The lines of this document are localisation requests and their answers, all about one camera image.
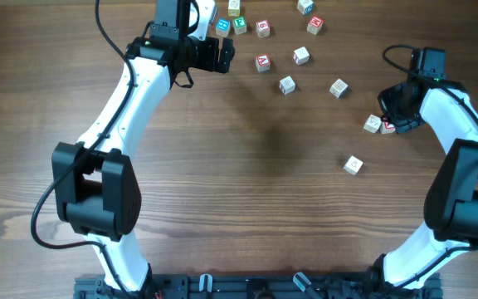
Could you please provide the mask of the plain red trimmed block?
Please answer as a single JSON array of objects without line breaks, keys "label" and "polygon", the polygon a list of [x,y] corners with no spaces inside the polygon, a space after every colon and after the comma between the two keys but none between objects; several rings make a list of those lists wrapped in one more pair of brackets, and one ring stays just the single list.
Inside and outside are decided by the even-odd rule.
[{"label": "plain red trimmed block", "polygon": [[287,76],[279,81],[279,89],[284,95],[291,93],[295,88],[296,84],[291,76]]}]

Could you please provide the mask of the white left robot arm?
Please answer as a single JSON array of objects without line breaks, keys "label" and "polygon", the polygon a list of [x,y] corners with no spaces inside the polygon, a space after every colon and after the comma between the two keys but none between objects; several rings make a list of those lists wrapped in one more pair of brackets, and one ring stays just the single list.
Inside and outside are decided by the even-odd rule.
[{"label": "white left robot arm", "polygon": [[78,278],[77,298],[159,298],[151,266],[134,233],[142,195],[132,157],[150,116],[191,69],[226,73],[235,54],[230,38],[207,34],[213,1],[159,1],[155,17],[120,56],[124,70],[95,123],[74,144],[60,143],[51,162],[56,210],[94,247],[104,269]]}]

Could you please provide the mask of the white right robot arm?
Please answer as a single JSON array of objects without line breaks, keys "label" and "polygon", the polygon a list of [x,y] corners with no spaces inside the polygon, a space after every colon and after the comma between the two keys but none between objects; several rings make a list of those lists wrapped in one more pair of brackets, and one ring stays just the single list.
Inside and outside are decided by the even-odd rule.
[{"label": "white right robot arm", "polygon": [[450,260],[478,251],[478,114],[465,87],[446,79],[444,50],[411,51],[409,67],[387,61],[407,79],[379,93],[382,118],[399,133],[429,125],[446,158],[427,192],[421,226],[368,270],[368,287],[383,297],[421,289]]}]

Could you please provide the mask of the red edged plain block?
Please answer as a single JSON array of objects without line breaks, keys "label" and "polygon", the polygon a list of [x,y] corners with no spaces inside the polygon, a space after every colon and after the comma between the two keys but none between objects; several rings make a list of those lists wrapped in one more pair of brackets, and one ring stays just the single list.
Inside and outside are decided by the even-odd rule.
[{"label": "red edged plain block", "polygon": [[300,47],[294,50],[293,60],[296,65],[302,65],[310,59],[310,54],[306,47]]}]

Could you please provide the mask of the red Y letter block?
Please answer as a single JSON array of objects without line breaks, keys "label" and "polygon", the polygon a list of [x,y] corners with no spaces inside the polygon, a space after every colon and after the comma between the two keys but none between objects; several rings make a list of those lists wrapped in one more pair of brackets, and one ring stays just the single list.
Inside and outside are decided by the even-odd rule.
[{"label": "red Y letter block", "polygon": [[380,133],[381,134],[391,134],[391,133],[395,133],[396,132],[396,127],[391,124],[391,123],[388,123],[386,121],[384,121],[381,125],[380,125]]}]

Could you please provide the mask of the plain wooden picture block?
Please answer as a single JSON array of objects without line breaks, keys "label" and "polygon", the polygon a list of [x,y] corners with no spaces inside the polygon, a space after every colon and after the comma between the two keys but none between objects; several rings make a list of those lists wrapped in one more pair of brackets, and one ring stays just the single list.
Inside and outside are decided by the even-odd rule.
[{"label": "plain wooden picture block", "polygon": [[380,126],[382,124],[382,120],[380,117],[376,116],[376,115],[370,115],[367,120],[365,121],[364,123],[364,126],[363,128],[368,131],[368,132],[371,132],[371,133],[377,133],[380,129]]}]

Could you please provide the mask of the green edged plain block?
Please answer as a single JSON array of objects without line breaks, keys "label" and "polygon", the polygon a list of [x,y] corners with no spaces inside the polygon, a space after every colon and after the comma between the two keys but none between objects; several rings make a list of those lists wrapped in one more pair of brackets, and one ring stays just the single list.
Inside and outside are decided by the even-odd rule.
[{"label": "green edged plain block", "polygon": [[350,156],[344,164],[344,170],[352,175],[356,175],[360,171],[362,166],[362,160],[356,158],[355,156]]}]

